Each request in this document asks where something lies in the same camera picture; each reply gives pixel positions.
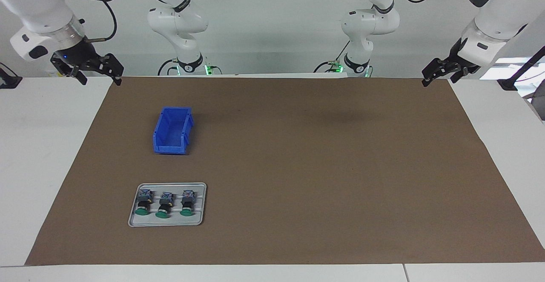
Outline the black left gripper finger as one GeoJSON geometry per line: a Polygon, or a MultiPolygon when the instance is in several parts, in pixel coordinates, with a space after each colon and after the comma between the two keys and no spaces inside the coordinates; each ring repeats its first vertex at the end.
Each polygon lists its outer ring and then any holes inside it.
{"type": "Polygon", "coordinates": [[[464,76],[475,74],[480,68],[478,65],[453,64],[451,82],[456,83],[464,76]]]}
{"type": "Polygon", "coordinates": [[[423,76],[421,83],[424,87],[428,87],[435,79],[457,71],[458,63],[455,61],[450,61],[448,58],[444,60],[434,58],[421,70],[423,76]]]}

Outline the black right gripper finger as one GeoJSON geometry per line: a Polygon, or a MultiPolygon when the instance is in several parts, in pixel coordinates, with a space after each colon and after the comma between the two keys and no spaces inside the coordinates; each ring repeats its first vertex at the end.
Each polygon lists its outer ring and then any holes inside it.
{"type": "Polygon", "coordinates": [[[97,58],[92,59],[92,70],[98,74],[109,76],[116,86],[121,85],[124,66],[121,65],[115,55],[111,53],[104,56],[98,55],[97,58]]]}
{"type": "Polygon", "coordinates": [[[80,71],[78,66],[70,66],[66,64],[62,59],[53,55],[51,57],[51,64],[57,69],[58,73],[66,78],[74,78],[82,85],[87,84],[87,77],[80,71]]]}

